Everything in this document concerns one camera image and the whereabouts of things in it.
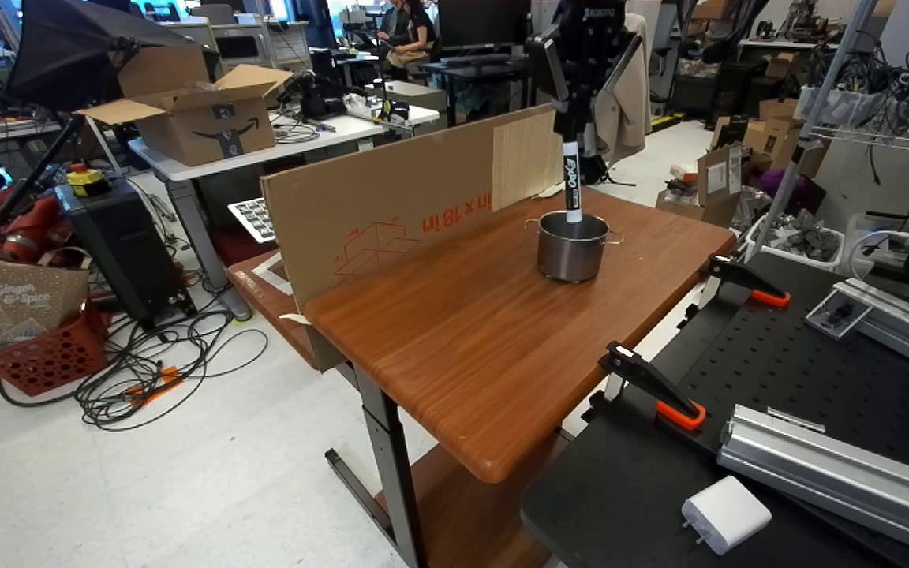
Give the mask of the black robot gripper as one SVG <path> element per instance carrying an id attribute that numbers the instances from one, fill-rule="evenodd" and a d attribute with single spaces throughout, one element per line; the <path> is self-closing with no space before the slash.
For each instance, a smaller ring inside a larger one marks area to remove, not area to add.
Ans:
<path id="1" fill-rule="evenodd" d="M 623 0 L 557 0 L 552 26 L 526 42 L 526 58 L 536 88 L 554 102 L 561 138 L 584 135 L 592 97 L 638 43 L 623 29 Z"/>

